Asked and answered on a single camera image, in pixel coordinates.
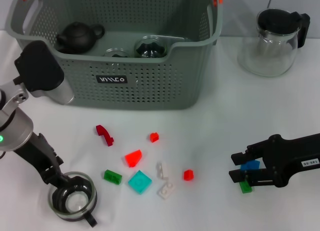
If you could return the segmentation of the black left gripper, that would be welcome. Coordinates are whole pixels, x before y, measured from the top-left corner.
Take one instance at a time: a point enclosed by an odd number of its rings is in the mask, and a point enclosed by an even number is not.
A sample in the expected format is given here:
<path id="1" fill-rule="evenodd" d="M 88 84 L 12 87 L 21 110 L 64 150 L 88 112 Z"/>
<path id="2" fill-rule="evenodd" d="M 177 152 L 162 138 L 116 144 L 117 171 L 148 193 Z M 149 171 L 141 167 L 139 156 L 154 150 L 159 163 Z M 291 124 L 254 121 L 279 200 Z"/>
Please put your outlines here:
<path id="1" fill-rule="evenodd" d="M 71 178 L 60 169 L 63 160 L 41 133 L 32 133 L 29 140 L 14 152 L 37 170 L 45 184 L 58 189 L 69 185 Z"/>

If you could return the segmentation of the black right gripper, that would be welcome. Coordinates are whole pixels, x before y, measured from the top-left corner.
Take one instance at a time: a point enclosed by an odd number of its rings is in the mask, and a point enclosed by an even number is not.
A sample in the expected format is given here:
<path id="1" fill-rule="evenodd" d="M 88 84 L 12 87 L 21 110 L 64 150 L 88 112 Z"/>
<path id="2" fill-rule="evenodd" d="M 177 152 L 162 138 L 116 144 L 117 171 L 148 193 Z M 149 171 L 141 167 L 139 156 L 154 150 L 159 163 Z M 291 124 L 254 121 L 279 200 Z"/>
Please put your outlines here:
<path id="1" fill-rule="evenodd" d="M 320 168 L 320 135 L 287 140 L 279 134 L 274 134 L 268 141 L 247 146 L 244 153 L 231 155 L 236 166 L 258 158 L 262 158 L 273 185 L 283 188 L 288 185 L 293 175 Z M 236 169 L 228 174 L 234 183 L 247 181 L 250 186 L 264 186 L 266 169 Z"/>

